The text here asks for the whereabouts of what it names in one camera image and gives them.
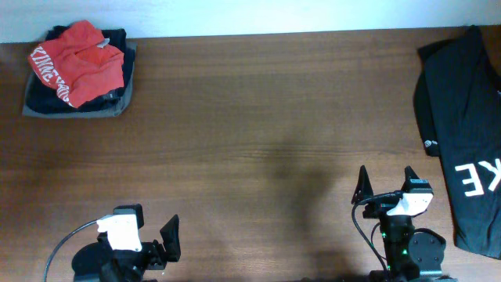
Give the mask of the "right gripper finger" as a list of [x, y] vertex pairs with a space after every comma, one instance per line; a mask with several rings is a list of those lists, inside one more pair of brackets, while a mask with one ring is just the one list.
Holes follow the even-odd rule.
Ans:
[[406, 181], [420, 180], [420, 177], [413, 171], [413, 169], [409, 165], [405, 167], [405, 180]]
[[355, 187], [355, 192], [352, 196], [351, 203], [359, 204], [362, 201], [369, 200], [373, 197], [373, 188], [371, 186], [369, 175], [366, 166], [362, 165], [359, 169], [358, 182]]

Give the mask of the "red polo shirt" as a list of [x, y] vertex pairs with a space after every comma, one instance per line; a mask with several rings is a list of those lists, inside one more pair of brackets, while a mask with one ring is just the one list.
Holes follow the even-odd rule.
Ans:
[[124, 53], [87, 20], [42, 42], [27, 60], [41, 83], [73, 108], [124, 86]]

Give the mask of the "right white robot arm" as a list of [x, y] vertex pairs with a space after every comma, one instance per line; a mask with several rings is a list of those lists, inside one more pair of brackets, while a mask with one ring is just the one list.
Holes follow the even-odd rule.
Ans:
[[[365, 166], [351, 199], [351, 220], [375, 254], [380, 270], [369, 272], [367, 281], [439, 281], [451, 280], [442, 272], [446, 240], [433, 230], [416, 228], [413, 219], [427, 211], [434, 197], [426, 179], [421, 179], [411, 167], [404, 170], [405, 180], [400, 190], [375, 194]], [[379, 230], [384, 253], [374, 245], [373, 235], [366, 235], [357, 221], [357, 209], [362, 207], [364, 219], [376, 219], [373, 230]]]

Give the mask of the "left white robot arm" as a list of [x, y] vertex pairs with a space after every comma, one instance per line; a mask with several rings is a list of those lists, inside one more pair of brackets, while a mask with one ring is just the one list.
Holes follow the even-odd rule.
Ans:
[[164, 270], [181, 257], [179, 217], [161, 229], [162, 243], [142, 242], [135, 215], [108, 215], [97, 221], [98, 239], [72, 260], [75, 281], [142, 281], [147, 270]]

